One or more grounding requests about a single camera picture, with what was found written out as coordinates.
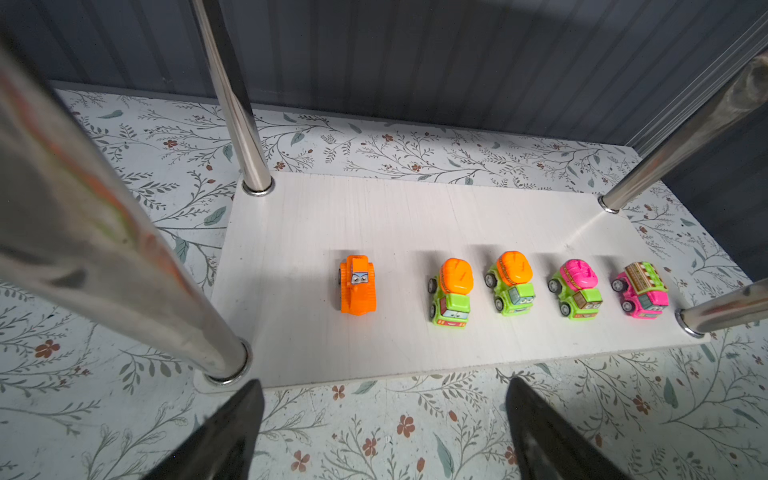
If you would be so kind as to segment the orange mixer green truck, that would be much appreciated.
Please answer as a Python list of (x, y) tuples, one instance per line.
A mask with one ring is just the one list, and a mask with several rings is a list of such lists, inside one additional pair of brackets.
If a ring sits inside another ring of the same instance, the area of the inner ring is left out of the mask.
[(532, 278), (532, 267), (523, 253), (504, 252), (484, 274), (496, 311), (506, 317), (528, 313), (536, 298)]
[(446, 260), (439, 273), (428, 281), (431, 322), (448, 328), (465, 328), (471, 312), (470, 293), (473, 287), (470, 264), (458, 258)]

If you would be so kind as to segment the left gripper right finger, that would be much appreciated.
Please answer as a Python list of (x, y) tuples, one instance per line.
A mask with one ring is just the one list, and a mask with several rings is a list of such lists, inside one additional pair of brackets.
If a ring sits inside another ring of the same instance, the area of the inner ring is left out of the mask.
[(505, 401), (523, 479), (627, 479), (523, 379), (510, 380)]

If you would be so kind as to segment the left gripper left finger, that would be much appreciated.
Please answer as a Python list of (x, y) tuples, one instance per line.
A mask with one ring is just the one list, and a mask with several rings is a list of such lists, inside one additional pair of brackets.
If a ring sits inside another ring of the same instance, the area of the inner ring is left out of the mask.
[(260, 381), (248, 381), (145, 477), (246, 479), (264, 408)]

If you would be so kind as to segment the pink cab green ladder truck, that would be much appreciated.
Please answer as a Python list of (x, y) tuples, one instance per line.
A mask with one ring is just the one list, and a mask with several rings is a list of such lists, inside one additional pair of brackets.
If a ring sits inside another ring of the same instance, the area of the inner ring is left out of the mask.
[(669, 290), (649, 262), (630, 263), (610, 285), (621, 295), (622, 310), (633, 318), (656, 319), (669, 306)]

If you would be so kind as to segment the all orange toy truck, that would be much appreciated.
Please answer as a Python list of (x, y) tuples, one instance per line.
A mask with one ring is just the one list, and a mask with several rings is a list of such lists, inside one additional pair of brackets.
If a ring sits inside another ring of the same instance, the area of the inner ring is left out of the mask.
[(339, 266), (340, 310), (362, 316), (377, 309), (374, 264), (365, 255), (350, 255)]

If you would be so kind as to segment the pink mixer green truck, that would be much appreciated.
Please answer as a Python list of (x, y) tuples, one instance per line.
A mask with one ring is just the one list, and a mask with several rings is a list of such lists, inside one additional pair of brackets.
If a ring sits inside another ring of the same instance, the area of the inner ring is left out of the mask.
[(547, 281), (549, 291), (557, 295), (561, 315), (571, 320), (598, 315), (603, 298), (597, 286), (597, 274), (581, 259), (566, 261)]

